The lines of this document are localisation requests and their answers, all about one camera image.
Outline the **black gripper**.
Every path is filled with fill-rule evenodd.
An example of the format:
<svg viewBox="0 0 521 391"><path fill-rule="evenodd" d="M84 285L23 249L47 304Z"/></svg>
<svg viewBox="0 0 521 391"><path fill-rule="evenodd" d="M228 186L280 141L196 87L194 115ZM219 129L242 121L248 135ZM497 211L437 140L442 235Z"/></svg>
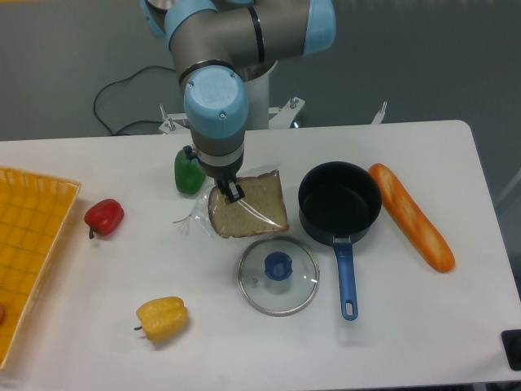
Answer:
<svg viewBox="0 0 521 391"><path fill-rule="evenodd" d="M237 172L243 165L243 145L223 156L210 155L195 145L186 145L182 151L188 161L196 162L205 177L216 182L217 188L230 203L244 197L242 187L236 183Z"/></svg>

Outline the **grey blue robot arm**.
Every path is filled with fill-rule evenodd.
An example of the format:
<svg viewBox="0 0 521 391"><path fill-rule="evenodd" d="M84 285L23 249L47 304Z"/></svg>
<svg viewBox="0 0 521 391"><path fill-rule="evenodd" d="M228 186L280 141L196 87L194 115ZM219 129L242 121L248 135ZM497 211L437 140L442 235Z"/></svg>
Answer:
<svg viewBox="0 0 521 391"><path fill-rule="evenodd" d="M190 124L195 156L229 202L243 198L249 112L240 71L331 47L331 1L142 1L150 30L165 40Z"/></svg>

